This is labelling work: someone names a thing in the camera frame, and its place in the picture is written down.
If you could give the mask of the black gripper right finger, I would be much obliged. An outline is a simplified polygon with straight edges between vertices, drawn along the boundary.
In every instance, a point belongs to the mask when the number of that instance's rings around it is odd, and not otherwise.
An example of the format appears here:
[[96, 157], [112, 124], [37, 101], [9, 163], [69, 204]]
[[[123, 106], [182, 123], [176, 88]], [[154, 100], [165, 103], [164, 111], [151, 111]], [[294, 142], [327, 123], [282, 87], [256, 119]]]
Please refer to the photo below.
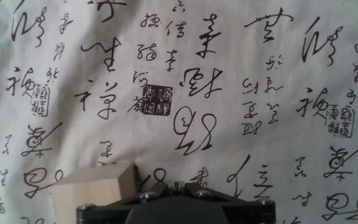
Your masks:
[[175, 195], [190, 199], [186, 206], [200, 208], [203, 218], [219, 215], [228, 223], [275, 223], [275, 202], [267, 197], [253, 201], [241, 200], [197, 182], [177, 182]]

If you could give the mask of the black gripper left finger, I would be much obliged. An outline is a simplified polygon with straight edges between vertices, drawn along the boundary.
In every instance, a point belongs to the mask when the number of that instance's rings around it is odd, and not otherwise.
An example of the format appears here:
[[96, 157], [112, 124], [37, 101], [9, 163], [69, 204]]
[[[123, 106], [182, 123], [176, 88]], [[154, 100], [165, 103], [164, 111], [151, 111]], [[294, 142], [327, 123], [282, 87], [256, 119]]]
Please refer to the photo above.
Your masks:
[[157, 199], [173, 196], [176, 184], [154, 184], [148, 190], [108, 205], [85, 203], [76, 208], [76, 224], [124, 223], [130, 211]]

